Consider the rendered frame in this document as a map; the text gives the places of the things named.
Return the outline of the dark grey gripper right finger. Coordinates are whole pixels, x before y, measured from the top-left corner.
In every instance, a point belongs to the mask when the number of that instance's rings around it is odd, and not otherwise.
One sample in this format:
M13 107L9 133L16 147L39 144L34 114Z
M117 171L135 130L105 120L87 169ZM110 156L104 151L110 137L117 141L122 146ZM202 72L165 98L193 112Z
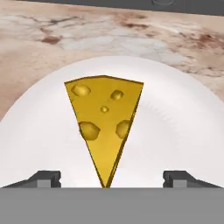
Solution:
M187 171L164 171L164 188L218 188L217 185L194 178Z

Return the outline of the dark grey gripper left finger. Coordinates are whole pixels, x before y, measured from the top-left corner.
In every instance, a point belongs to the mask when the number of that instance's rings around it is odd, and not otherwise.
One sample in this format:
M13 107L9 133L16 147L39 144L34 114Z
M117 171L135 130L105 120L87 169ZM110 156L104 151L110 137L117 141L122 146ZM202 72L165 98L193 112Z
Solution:
M5 188L61 188L60 171L37 171L30 178L6 185Z

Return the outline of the white round plate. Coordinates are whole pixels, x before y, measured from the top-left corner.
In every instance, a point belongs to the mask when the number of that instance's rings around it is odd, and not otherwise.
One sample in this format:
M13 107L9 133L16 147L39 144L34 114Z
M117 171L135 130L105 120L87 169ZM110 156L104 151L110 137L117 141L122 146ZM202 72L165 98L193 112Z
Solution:
M99 186L64 86L99 74L143 83L114 187L160 187L166 170L224 187L224 101L186 73L128 56L64 66L14 103L0 121L0 187L39 170L59 171L64 187Z

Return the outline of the yellow cheese wedge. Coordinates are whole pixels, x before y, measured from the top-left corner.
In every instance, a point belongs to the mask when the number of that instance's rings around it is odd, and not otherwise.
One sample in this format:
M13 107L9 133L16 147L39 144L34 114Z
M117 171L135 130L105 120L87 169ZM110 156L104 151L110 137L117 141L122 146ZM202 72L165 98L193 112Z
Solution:
M65 83L79 131L101 186L109 188L130 133L144 84L107 75Z

